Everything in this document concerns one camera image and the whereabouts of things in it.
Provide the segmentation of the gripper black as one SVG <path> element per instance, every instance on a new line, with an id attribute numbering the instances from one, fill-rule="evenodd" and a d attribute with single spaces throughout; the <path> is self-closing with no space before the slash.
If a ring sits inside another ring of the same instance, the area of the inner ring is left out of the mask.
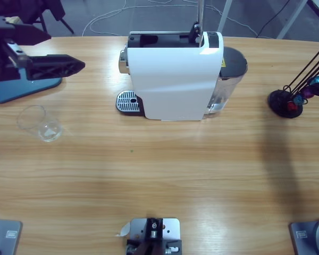
<path id="1" fill-rule="evenodd" d="M 26 67 L 28 80 L 64 78 L 85 68 L 85 62 L 70 55 L 30 56 L 19 45 L 37 45 L 51 36 L 30 24 L 12 24 L 0 16 L 0 81 L 19 77 L 18 68 Z"/>

